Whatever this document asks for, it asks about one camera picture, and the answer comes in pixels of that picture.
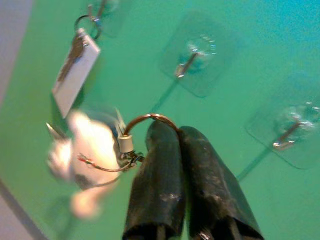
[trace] white plush toy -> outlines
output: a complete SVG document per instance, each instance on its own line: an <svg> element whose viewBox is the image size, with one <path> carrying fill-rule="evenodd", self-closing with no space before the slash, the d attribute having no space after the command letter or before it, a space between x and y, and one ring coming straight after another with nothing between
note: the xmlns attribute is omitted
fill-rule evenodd
<svg viewBox="0 0 320 240"><path fill-rule="evenodd" d="M121 116L118 117L117 130L124 127ZM71 211L80 219L90 219L100 212L100 200L116 186L119 172L93 168L80 161L79 155L86 156L97 166L115 170L119 168L118 145L108 125L90 119L83 112L71 112L67 122L74 137L54 141L48 165L56 177L79 185L82 190L72 196Z"/></svg>

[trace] green surface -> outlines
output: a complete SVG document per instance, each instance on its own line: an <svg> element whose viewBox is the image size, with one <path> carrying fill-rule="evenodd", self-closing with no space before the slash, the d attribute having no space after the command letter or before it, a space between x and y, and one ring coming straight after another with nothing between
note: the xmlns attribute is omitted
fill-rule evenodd
<svg viewBox="0 0 320 240"><path fill-rule="evenodd" d="M76 187L56 181L46 158L45 122L61 124L51 88L86 0L36 1L0 111L0 177L49 239L120 239L135 171L105 199L103 215L81 222L69 214ZM161 72L159 59L183 16L199 10L243 41L210 96L197 98ZM104 32L101 55L77 104L104 102L124 120L151 109L203 132L235 175L260 161L242 181L267 240L319 239L319 165L298 170L251 137L245 125L281 82L296 71L319 78L318 1L136 0L115 38ZM145 150L148 124L134 141Z"/></svg>

